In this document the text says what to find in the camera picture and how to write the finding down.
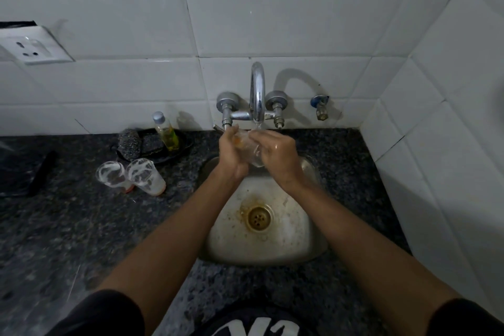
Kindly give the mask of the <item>person's right hand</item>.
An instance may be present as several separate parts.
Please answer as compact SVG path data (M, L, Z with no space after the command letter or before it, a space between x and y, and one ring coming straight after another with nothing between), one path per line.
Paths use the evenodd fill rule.
M295 140L281 135L281 142L276 149L266 150L261 147L261 159L276 183L291 194L304 184L305 177Z

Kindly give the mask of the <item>person's left hand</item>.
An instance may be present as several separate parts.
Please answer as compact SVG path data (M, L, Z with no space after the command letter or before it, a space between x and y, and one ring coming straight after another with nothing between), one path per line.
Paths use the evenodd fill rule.
M243 161L235 147L221 145L219 138L219 163L217 174L220 179L233 183L241 182L249 172L249 164Z

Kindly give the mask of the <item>clear drinking glass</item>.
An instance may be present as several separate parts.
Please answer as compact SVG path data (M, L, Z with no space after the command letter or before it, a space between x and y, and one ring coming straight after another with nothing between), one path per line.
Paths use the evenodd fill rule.
M261 146L249 137L247 130L238 129L232 138L232 143L243 161L254 167L264 167Z

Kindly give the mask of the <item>person's right forearm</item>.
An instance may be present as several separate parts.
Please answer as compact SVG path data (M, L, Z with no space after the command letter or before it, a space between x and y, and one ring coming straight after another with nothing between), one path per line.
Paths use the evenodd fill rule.
M461 298L412 255L304 176L274 179L313 220L395 335L425 336L435 311Z

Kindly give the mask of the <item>person's left forearm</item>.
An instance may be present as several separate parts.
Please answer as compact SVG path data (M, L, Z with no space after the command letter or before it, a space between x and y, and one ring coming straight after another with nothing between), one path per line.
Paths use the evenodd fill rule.
M249 165L221 159L205 182L159 225L99 286L121 292L139 307L151 336L189 275L218 215L248 174Z

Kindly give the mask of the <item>chrome sink faucet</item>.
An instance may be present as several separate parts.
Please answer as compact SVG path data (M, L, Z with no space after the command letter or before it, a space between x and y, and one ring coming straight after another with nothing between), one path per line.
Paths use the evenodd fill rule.
M287 94L283 91L266 93L266 79L263 65L254 62L251 66L250 96L247 110L240 110L240 97L233 92L224 91L216 100L216 108L222 114L222 128L229 129L233 122L252 121L262 124L273 120L276 129L283 129L285 118L283 111L287 108Z

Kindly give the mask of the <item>dish soap bottle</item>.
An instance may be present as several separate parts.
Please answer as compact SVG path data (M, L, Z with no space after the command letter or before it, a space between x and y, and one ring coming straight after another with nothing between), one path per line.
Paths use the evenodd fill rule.
M161 111L152 114L155 129L168 151L173 152L180 149L180 142L171 122Z

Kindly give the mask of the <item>black soap tray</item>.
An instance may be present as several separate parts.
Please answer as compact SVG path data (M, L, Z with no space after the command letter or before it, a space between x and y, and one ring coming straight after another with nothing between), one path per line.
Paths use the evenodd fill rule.
M180 156L185 154L194 144L193 139L187 137L185 132L176 129L175 133L179 138L180 149L170 152L161 141L161 138L159 137L155 129L151 128L136 131L142 139L142 154L140 159L146 158L154 162L155 165L165 164L179 158ZM117 140L115 141L115 143L112 143L110 145L109 149L111 152L115 153L119 159L127 161L117 152Z

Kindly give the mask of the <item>brass sink drain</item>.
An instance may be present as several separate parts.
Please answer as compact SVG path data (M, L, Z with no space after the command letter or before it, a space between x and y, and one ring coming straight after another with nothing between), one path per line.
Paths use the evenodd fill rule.
M245 224L252 231L266 231L272 222L273 214L267 206L251 207L245 214Z

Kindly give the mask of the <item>stainless steel sink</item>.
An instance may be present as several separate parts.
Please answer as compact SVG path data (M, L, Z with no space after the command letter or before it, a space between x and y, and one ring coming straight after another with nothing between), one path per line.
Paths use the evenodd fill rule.
M328 249L322 233L264 167L249 174L212 226L199 258L238 266L280 266L312 260Z

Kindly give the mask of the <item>soapy drinking glass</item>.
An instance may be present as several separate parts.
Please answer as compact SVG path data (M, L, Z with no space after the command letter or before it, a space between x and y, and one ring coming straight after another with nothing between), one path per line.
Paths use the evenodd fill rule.
M166 182L157 171L154 162L141 158L132 161L125 169L127 178L142 191L159 196L166 189Z
M95 177L100 183L119 189L123 193L129 193L135 187L127 178L123 164L118 161L107 161L101 164L96 170Z

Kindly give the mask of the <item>grey scrubbing sponge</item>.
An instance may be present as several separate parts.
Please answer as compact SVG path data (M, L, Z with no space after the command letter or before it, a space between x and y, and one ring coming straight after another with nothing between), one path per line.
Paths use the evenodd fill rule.
M117 135L117 152L127 161L139 159L142 154L142 139L134 129L124 129Z

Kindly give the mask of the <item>person's black shirt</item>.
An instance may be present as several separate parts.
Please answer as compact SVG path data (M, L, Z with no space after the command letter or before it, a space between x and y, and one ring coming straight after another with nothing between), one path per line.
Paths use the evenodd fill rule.
M81 301L45 336L145 336L139 306L114 290ZM318 336L285 309L256 300L238 301L218 312L190 336ZM425 336L504 336L501 322L473 301L454 299L432 315Z

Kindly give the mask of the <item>black flat object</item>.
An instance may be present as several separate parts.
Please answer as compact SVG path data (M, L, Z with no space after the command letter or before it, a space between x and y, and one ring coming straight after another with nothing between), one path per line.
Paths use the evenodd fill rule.
M32 197L44 185L57 153L14 148L0 141L0 198Z

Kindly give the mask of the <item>small wall tap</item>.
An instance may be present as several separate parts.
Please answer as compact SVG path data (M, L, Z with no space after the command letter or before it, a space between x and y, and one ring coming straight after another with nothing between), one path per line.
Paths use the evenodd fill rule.
M330 97L327 95L317 95L312 97L311 106L316 109L316 117L318 121L325 121L329 118L327 104Z

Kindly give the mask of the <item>white wall socket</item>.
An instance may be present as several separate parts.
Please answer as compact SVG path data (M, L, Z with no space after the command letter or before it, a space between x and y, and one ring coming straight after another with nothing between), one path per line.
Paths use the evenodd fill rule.
M53 35L41 26L0 29L0 48L12 59L26 65L75 61Z

